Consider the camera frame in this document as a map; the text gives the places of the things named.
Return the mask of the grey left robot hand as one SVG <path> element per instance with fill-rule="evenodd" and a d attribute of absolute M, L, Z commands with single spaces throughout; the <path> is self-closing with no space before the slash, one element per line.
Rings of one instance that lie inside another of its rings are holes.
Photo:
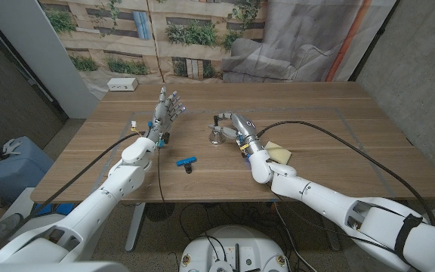
<path fill-rule="evenodd" d="M 166 87 L 163 86 L 146 138 L 157 142 L 164 133 L 170 131 L 173 121 L 185 110 L 186 107 L 180 102 L 177 91 L 167 95 Z"/>

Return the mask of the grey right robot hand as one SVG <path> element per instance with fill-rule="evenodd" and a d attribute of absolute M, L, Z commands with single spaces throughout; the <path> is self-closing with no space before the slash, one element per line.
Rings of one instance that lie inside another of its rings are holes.
<path fill-rule="evenodd" d="M 219 121 L 230 120 L 233 128 L 219 126 Z M 239 148 L 248 155 L 263 150 L 255 124 L 249 118 L 238 113 L 220 113 L 214 116 L 212 131 L 222 133 L 226 138 L 236 140 Z"/>

